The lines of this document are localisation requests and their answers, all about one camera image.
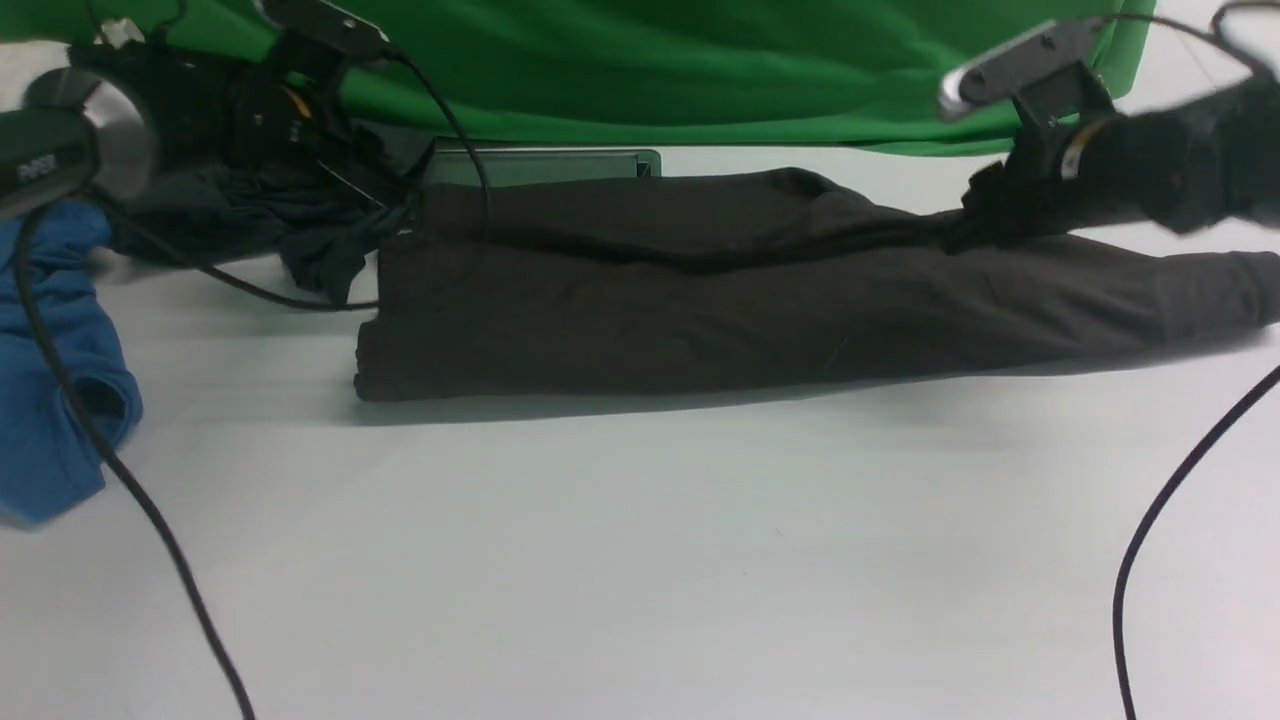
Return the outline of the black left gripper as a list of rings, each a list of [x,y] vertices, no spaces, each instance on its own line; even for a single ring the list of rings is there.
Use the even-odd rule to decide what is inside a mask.
[[[419,196],[433,164],[433,133],[374,120],[303,124],[300,146],[343,190],[389,210]]]

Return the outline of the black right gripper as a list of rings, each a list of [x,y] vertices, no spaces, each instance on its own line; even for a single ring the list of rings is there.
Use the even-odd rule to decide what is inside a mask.
[[[1014,150],[969,179],[963,210],[942,240],[945,252],[1011,247],[1096,224],[1096,196],[1079,184],[1083,150]]]

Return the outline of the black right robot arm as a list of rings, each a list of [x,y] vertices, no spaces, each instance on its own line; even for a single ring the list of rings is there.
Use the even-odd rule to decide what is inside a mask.
[[[1192,234],[1228,219],[1277,228],[1277,83],[1251,76],[1126,115],[1100,86],[1018,94],[1005,161],[975,173],[943,238],[951,254],[1149,222]]]

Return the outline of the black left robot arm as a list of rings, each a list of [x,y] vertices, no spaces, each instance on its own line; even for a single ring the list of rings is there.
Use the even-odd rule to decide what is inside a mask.
[[[397,170],[339,104],[349,61],[297,35],[265,61],[138,42],[73,45],[68,56],[3,113],[4,219],[88,191],[129,202],[215,165],[397,208],[436,151],[429,141]]]

